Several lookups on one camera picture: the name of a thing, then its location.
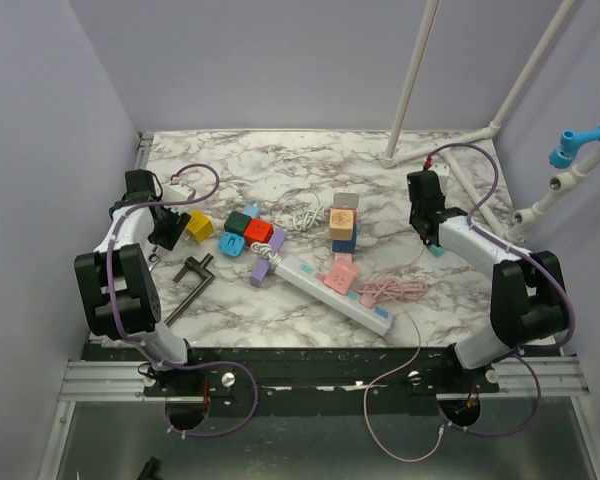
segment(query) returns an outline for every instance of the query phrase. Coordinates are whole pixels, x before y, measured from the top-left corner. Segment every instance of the gray wall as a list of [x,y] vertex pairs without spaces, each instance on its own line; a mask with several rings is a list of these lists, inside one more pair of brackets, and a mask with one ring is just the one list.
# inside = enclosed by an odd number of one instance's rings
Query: gray wall
[[[389,129],[425,0],[72,0],[138,130]],[[443,0],[406,128],[491,120],[559,0]]]
[[106,233],[136,147],[68,3],[0,2],[0,480],[35,478],[86,336],[73,258]]
[[[599,124],[600,0],[580,8],[497,138],[516,207],[548,191],[557,170],[547,156],[562,130]],[[560,257],[578,318],[573,343],[600,421],[600,166],[556,208],[530,232],[530,243]]]

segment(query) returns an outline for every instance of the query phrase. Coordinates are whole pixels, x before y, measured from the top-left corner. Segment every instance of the blue valve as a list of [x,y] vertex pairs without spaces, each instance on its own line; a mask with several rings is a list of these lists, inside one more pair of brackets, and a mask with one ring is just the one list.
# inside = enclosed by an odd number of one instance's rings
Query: blue valve
[[568,168],[576,159],[580,147],[594,141],[600,142],[600,126],[586,132],[565,130],[560,145],[549,155],[549,162],[556,168]]

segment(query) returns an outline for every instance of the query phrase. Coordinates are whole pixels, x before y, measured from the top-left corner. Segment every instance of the dark green cube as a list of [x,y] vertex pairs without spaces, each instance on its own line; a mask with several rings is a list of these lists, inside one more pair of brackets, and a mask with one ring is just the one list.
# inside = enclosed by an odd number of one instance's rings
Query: dark green cube
[[227,221],[224,222],[224,231],[235,233],[244,237],[244,231],[247,229],[251,217],[240,212],[231,212]]

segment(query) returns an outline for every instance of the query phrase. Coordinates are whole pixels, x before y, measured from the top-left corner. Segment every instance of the gray floor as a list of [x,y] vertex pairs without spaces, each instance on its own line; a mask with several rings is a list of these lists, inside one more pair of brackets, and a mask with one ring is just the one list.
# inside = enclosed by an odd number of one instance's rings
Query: gray floor
[[[478,425],[502,429],[531,411],[530,400],[490,400]],[[235,419],[216,420],[229,425]],[[387,446],[409,457],[428,451],[440,420],[374,417]],[[362,417],[256,418],[213,440],[166,433],[160,405],[83,404],[77,407],[60,479],[136,480],[151,456],[164,461],[160,478],[216,479],[593,479],[567,398],[543,401],[537,422],[510,438],[475,438],[448,430],[440,450],[419,464],[382,453]]]

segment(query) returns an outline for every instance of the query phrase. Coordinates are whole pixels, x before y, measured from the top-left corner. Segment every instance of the beige block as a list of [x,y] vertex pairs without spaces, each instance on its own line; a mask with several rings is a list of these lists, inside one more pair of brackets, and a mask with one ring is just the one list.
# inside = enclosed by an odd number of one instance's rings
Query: beige block
[[332,208],[329,216],[329,236],[331,240],[351,240],[354,223],[353,210]]

